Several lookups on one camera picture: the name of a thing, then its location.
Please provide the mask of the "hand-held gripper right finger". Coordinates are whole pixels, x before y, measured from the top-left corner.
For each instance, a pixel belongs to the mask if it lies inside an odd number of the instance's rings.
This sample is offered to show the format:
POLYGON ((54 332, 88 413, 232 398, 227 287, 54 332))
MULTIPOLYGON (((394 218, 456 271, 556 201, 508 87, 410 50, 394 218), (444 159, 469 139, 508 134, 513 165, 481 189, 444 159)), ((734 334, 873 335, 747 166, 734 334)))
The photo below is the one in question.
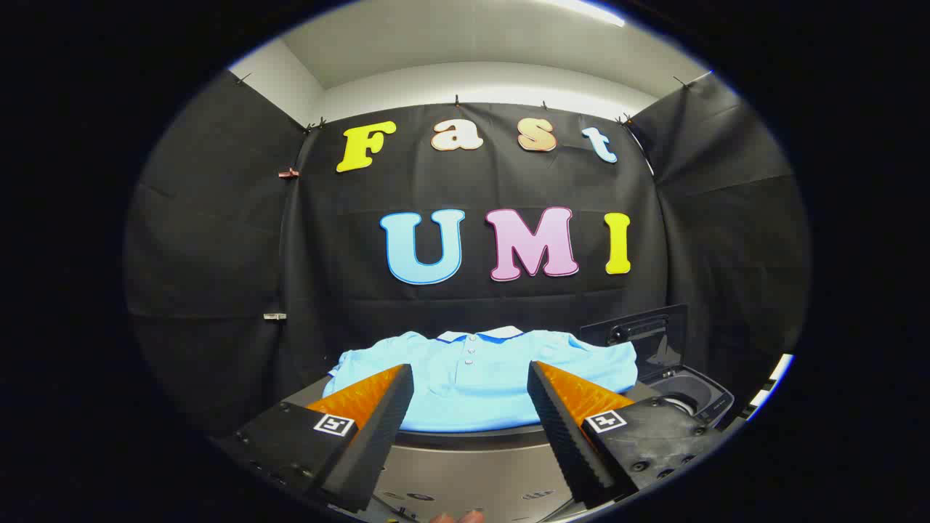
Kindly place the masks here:
POLYGON ((667 395, 629 400, 541 361, 529 365, 526 391, 573 499, 587 508, 650 489, 725 441, 667 395))

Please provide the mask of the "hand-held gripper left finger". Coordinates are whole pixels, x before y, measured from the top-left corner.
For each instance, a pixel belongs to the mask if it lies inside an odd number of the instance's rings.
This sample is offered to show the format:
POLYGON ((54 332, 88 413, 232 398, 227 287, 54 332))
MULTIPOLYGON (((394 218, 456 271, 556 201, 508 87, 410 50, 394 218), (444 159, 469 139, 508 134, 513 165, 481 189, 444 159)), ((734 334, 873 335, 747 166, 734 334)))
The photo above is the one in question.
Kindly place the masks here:
POLYGON ((310 404, 279 402, 217 444, 293 498, 360 512, 373 497, 413 394, 411 365, 393 365, 310 404))

